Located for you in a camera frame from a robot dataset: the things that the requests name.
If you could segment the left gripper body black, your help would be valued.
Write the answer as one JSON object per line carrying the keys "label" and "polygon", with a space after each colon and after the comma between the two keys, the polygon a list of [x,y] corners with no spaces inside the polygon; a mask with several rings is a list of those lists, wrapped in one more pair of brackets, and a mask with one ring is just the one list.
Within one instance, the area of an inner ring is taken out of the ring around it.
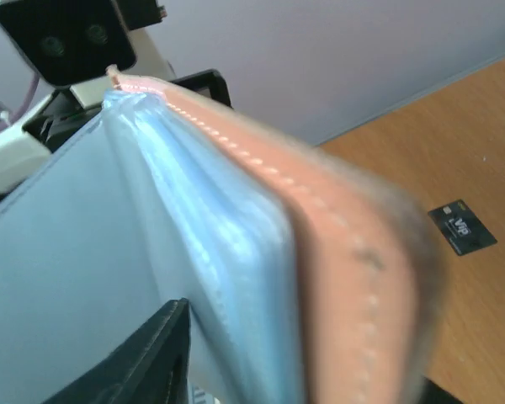
{"label": "left gripper body black", "polygon": [[[226,80],[216,69],[180,77],[172,80],[172,83],[231,107]],[[22,130],[51,152],[55,152],[101,109],[101,101],[95,105],[83,107],[71,89],[55,90],[35,116],[22,125]]]}

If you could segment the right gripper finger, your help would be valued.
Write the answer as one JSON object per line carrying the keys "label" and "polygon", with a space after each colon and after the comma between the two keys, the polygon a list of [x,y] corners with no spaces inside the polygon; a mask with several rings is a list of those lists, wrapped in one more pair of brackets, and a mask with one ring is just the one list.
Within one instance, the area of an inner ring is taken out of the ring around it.
{"label": "right gripper finger", "polygon": [[187,403],[190,312],[170,300],[105,360],[48,403]]}

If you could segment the pink card holder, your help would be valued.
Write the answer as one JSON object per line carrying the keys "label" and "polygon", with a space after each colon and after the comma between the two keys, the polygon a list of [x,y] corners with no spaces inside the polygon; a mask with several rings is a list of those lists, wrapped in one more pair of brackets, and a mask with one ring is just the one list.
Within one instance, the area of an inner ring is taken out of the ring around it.
{"label": "pink card holder", "polygon": [[0,403],[40,403],[165,303],[222,403],[416,403],[443,288],[394,184],[173,83],[102,110],[0,202]]}

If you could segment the black VIP card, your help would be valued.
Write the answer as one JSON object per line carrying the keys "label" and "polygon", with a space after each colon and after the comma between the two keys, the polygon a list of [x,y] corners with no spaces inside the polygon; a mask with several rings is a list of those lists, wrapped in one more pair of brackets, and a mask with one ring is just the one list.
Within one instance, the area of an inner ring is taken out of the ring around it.
{"label": "black VIP card", "polygon": [[428,216],[458,256],[497,244],[497,239],[462,199],[430,210]]}

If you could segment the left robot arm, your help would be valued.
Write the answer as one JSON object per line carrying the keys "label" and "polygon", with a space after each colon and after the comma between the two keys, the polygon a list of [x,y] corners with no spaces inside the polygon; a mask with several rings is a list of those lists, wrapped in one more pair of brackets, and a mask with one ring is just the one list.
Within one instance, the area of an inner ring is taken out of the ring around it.
{"label": "left robot arm", "polygon": [[55,91],[34,118],[0,133],[0,202],[100,110],[98,104],[83,109]]}

